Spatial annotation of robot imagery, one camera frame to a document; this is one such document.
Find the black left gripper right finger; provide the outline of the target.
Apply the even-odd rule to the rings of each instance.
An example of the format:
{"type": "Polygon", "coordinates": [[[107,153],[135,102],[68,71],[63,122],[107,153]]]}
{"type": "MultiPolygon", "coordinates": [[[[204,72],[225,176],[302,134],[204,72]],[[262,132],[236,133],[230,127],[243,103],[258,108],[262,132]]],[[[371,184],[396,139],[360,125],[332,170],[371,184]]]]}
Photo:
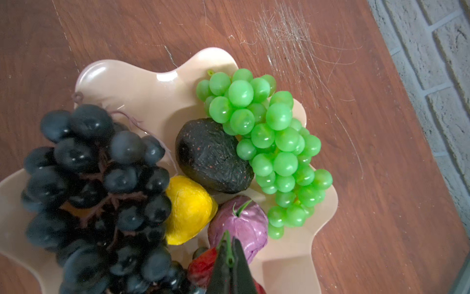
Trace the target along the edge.
{"type": "Polygon", "coordinates": [[[241,242],[233,238],[232,252],[234,262],[231,266],[231,294],[257,294],[258,290],[250,272],[241,242]]]}

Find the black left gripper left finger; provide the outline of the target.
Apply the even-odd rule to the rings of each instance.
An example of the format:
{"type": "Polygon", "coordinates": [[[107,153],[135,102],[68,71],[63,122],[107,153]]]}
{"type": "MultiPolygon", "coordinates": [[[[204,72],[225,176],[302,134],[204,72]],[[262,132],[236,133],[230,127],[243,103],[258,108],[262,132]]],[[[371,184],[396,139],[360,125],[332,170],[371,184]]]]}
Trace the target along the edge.
{"type": "Polygon", "coordinates": [[[217,259],[214,263],[207,294],[229,294],[231,282],[231,236],[225,231],[217,247],[217,259]]]}

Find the red cherry pair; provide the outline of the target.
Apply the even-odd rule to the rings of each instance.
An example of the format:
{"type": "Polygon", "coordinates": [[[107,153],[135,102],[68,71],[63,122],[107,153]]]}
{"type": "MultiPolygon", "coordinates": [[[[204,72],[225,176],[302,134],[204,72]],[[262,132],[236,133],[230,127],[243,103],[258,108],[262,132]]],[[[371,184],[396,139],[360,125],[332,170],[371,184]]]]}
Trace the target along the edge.
{"type": "MultiPolygon", "coordinates": [[[[212,249],[207,250],[201,256],[193,260],[190,265],[188,266],[188,279],[192,283],[196,284],[198,287],[203,288],[207,291],[208,286],[211,281],[212,271],[214,268],[214,263],[217,259],[217,247],[213,247],[212,249]]],[[[231,266],[233,265],[234,258],[233,252],[231,247],[231,266]]],[[[264,294],[266,291],[264,290],[261,284],[258,284],[255,281],[255,285],[258,290],[258,294],[264,294]]]]}

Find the purple fake fig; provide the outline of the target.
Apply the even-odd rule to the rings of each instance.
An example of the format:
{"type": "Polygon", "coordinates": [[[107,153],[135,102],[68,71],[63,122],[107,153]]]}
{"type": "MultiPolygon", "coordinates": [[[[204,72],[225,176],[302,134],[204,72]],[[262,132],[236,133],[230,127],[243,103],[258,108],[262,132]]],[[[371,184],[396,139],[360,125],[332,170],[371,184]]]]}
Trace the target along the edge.
{"type": "Polygon", "coordinates": [[[251,263],[257,253],[268,243],[268,217],[257,202],[250,197],[238,195],[220,205],[208,227],[210,247],[216,247],[223,234],[237,238],[251,263]]]}

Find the yellow fake lemon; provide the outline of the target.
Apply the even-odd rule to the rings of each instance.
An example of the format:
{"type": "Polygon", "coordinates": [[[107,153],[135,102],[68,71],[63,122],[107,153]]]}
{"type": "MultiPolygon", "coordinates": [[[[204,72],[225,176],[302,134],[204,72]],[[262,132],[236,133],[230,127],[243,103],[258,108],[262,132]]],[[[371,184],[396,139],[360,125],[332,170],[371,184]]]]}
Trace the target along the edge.
{"type": "Polygon", "coordinates": [[[172,177],[166,195],[172,204],[166,221],[166,240],[169,245],[182,245],[197,236],[219,209],[209,192],[186,176],[172,177]]]}

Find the black fake avocado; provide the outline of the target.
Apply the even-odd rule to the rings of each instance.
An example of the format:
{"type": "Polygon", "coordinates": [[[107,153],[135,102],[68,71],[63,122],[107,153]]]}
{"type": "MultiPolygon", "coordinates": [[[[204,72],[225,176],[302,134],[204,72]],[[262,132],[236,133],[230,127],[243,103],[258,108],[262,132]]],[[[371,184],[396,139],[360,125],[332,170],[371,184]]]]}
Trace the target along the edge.
{"type": "Polygon", "coordinates": [[[176,160],[182,172],[204,188],[237,194],[254,178],[249,162],[237,155],[238,143],[210,118],[191,120],[176,137],[176,160]]]}

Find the green grape bunch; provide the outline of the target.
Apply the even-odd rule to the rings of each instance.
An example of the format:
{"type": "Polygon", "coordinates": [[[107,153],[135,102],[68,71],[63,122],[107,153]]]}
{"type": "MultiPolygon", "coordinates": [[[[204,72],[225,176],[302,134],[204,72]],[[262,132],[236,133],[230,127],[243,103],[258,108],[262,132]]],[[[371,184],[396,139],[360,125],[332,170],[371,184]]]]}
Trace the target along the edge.
{"type": "Polygon", "coordinates": [[[233,75],[209,69],[207,75],[197,84],[197,98],[236,140],[237,156],[249,163],[261,190],[275,197],[268,235],[277,240],[285,227],[304,225],[333,184],[329,171],[310,165],[322,143],[294,117],[292,94],[278,91],[273,76],[254,77],[248,69],[233,75]]]}

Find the dark purple grape bunch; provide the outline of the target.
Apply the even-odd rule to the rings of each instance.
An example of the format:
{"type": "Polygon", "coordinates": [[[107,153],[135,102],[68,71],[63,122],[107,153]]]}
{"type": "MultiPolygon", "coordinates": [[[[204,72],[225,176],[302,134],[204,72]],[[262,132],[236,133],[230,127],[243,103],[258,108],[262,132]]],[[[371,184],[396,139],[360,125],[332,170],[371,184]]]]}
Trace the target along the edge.
{"type": "Polygon", "coordinates": [[[61,294],[201,294],[168,251],[169,172],[165,148],[99,106],[54,110],[40,122],[51,142],[24,160],[22,205],[34,246],[63,270],[61,294]]]}

